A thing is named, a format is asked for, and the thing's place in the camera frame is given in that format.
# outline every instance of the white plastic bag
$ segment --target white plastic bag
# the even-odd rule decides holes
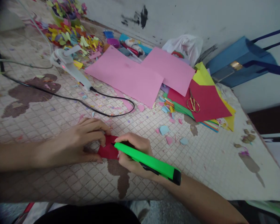
[[[168,40],[162,49],[178,58],[187,59],[190,66],[194,67],[200,56],[202,44],[203,40],[200,37],[184,34]]]

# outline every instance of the scissors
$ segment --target scissors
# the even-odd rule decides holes
[[[190,109],[190,111],[192,111],[192,112],[198,113],[200,111],[200,106],[199,106],[198,102],[193,98],[191,90],[190,90],[190,99],[187,100],[187,106]]]

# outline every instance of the left hand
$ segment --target left hand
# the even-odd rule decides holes
[[[41,167],[64,166],[82,162],[102,163],[98,154],[86,153],[83,146],[99,140],[105,146],[106,135],[111,135],[110,128],[99,119],[84,118],[76,126],[61,133],[54,139],[44,142],[40,146],[38,161]]]

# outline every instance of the red paper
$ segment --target red paper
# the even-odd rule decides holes
[[[114,147],[111,143],[115,143],[115,139],[117,139],[117,136],[113,135],[105,135],[106,137],[106,146],[102,147],[100,145],[100,148],[97,152],[102,158],[107,158],[107,159],[119,159],[117,158],[118,156],[118,150],[117,148]]]
[[[175,90],[170,89],[168,98],[186,109],[189,109],[187,106],[187,100],[190,98],[190,89],[193,98],[200,106],[200,111],[198,113],[192,112],[196,122],[232,116],[219,97],[215,86],[200,86],[194,80],[190,82],[186,97],[183,97]]]

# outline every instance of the right hand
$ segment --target right hand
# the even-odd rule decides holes
[[[124,141],[128,141],[129,143],[131,143],[137,150],[147,155],[153,156],[152,148],[148,139],[142,138],[134,133],[127,133],[115,139],[115,142]],[[127,154],[121,152],[120,150],[119,164],[127,168],[132,173],[145,179],[157,181],[159,177],[153,172],[145,170],[140,163],[136,162],[135,160],[132,160]]]

